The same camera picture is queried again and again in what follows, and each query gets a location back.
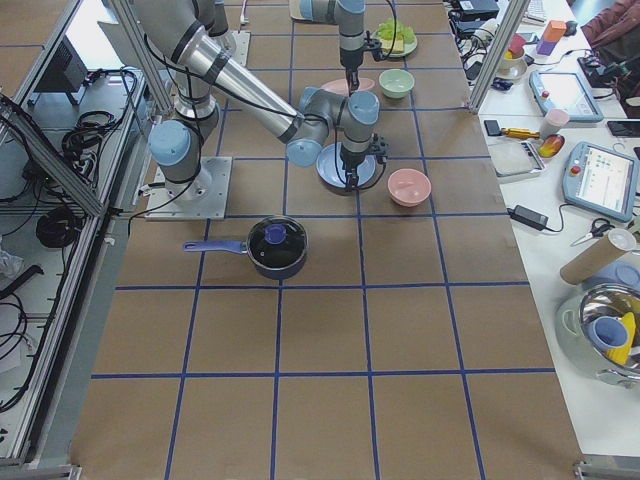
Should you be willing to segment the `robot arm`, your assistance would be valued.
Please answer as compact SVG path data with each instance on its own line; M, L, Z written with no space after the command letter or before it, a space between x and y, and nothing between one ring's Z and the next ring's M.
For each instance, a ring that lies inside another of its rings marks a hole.
M375 61L382 60L382 44L364 28L363 0L301 0L300 13L305 20L334 25L339 32L340 63L345 70L348 95L360 87L359 68L366 52Z
M345 69L345 96L307 87L293 108L247 68L234 60L213 37L220 4L217 1L137 1L135 13L148 40L178 72L212 86L248 112L286 146L287 159L312 166L324 151L331 132L343 139L334 149L335 171L344 176L346 191L360 188L358 168L369 157L386 163L387 145L374 128L378 97L359 88L358 69L365 52L381 53L379 41L364 29L362 1L303 1L305 19L334 25L339 33L340 63Z

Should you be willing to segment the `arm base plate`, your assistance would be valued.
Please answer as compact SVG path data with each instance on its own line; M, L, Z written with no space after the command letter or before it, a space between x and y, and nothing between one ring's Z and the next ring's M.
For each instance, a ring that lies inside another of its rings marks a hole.
M247 31L228 30L219 37L221 47L240 65L246 66L251 34Z
M144 217L153 221L222 220L225 217L233 158L203 157L201 171L189 189L169 183L151 190Z

